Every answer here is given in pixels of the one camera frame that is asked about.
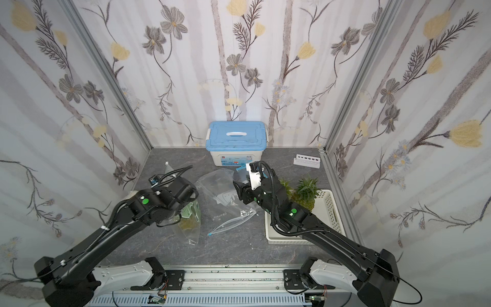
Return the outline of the white-zip bag with pineapple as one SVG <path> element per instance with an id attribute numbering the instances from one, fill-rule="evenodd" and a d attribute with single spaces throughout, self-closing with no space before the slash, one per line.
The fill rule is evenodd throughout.
<path id="1" fill-rule="evenodd" d="M 209 236 L 228 232 L 248 222 L 258 213 L 255 204 L 239 200 L 233 186 L 235 170 L 220 168 L 200 177 L 196 182 L 199 197 L 204 201 Z"/>

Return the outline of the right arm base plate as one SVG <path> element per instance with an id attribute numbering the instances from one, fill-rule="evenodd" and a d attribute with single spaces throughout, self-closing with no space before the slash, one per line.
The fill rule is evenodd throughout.
<path id="1" fill-rule="evenodd" d="M 316 284 L 314 281 L 308 281 L 307 277 L 301 275 L 299 269 L 283 270 L 284 289 L 293 293 L 298 292 L 322 292 L 325 290 L 334 290 L 334 286 Z"/>

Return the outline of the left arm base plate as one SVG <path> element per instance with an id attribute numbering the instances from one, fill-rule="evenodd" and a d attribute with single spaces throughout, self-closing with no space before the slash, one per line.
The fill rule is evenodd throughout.
<path id="1" fill-rule="evenodd" d="M 163 270 L 153 273 L 150 281 L 143 286 L 133 286 L 130 290 L 157 290 L 166 286 L 166 290 L 181 290 L 185 270 Z"/>

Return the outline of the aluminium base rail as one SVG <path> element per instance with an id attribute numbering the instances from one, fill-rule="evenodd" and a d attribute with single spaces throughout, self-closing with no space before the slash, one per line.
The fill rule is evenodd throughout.
<path id="1" fill-rule="evenodd" d="M 293 293 L 284 289 L 283 270 L 299 269 L 308 281 L 334 286 L 334 290 Z M 150 281 L 153 273 L 146 262 L 121 267 L 97 267 L 93 271 L 101 286 L 86 306 L 278 306 L 308 305 L 309 296 L 325 298 L 330 293 L 347 292 L 354 280 L 348 270 L 336 263 L 311 258 L 301 267 L 290 266 L 190 266 L 185 270 L 181 290 L 130 290 Z"/>

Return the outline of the blue-zip clear plastic bag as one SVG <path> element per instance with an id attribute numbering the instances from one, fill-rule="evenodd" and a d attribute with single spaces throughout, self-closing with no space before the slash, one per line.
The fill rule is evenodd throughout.
<path id="1" fill-rule="evenodd" d="M 247 165 L 237 168 L 233 173 L 233 183 L 248 184 L 250 183 L 250 175 Z"/>

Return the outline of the blue-lidded white storage box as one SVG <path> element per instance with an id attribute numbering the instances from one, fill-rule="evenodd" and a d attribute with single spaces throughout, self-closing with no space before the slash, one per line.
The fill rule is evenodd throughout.
<path id="1" fill-rule="evenodd" d="M 260 161 L 268 145 L 267 128 L 258 121 L 216 121 L 209 125 L 205 148 L 218 167 Z"/>

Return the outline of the yellow toy pineapple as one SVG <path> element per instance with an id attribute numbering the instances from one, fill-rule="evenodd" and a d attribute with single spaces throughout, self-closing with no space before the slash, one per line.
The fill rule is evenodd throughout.
<path id="1" fill-rule="evenodd" d="M 280 179 L 280 183 L 285 188 L 287 197 L 291 199 L 295 193 L 295 188 L 291 185 L 291 182 L 286 179 Z"/>
<path id="2" fill-rule="evenodd" d="M 318 179 L 311 177 L 301 178 L 292 195 L 293 201 L 308 209 L 308 211 L 312 211 L 315 207 L 315 200 L 320 190 L 317 184 Z"/>

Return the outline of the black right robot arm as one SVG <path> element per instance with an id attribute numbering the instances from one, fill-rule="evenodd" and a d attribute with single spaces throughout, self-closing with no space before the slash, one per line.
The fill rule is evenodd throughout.
<path id="1" fill-rule="evenodd" d="M 360 245 L 291 201 L 278 180 L 253 189 L 250 183 L 233 182 L 239 200 L 255 203 L 271 216 L 271 226 L 285 237 L 301 237 L 330 254 L 354 277 L 347 290 L 366 306 L 391 306 L 400 277 L 395 256 Z"/>

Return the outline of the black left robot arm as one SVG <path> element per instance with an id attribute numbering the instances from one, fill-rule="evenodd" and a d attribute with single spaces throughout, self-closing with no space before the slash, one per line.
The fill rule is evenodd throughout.
<path id="1" fill-rule="evenodd" d="M 194 184 L 177 177 L 167 186 L 143 189 L 121 201 L 108 221 L 81 243 L 35 263 L 45 301 L 50 306 L 88 303 L 100 286 L 92 271 L 104 258 L 147 226 L 174 217 L 197 197 Z"/>

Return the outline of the white test tube rack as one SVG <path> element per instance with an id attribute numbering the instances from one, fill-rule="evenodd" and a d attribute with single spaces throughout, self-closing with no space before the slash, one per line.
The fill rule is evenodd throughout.
<path id="1" fill-rule="evenodd" d="M 297 154 L 294 157 L 294 165 L 304 166 L 308 168 L 316 168 L 320 169 L 321 167 L 321 159 L 319 157 L 306 156 L 302 154 Z"/>

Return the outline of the green-zip bag with pineapple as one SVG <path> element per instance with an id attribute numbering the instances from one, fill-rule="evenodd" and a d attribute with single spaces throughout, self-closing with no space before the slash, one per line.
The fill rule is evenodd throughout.
<path id="1" fill-rule="evenodd" d="M 171 173 L 175 171 L 170 162 L 165 162 L 164 174 Z M 165 181 L 169 181 L 171 179 L 183 176 L 187 171 L 177 171 L 174 174 L 169 175 Z M 183 244 L 188 244 L 191 246 L 195 246 L 199 243 L 199 235 L 202 221 L 202 214 L 199 208 L 199 203 L 197 200 L 194 202 L 190 202 L 187 206 L 185 206 L 181 211 L 180 222 L 171 226 L 177 238 Z"/>

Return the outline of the white perforated plastic tray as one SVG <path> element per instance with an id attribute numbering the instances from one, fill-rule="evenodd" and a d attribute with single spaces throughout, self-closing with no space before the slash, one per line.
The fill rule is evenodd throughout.
<path id="1" fill-rule="evenodd" d="M 324 224 L 333 228 L 342 235 L 345 235 L 345 229 L 341 221 L 340 213 L 337 208 L 334 195 L 328 189 L 321 189 L 315 200 L 312 213 L 318 217 Z M 271 215 L 264 213 L 265 217 L 265 236 L 270 245 L 313 245 L 307 240 L 300 237 L 285 237 L 278 234 L 270 225 Z"/>

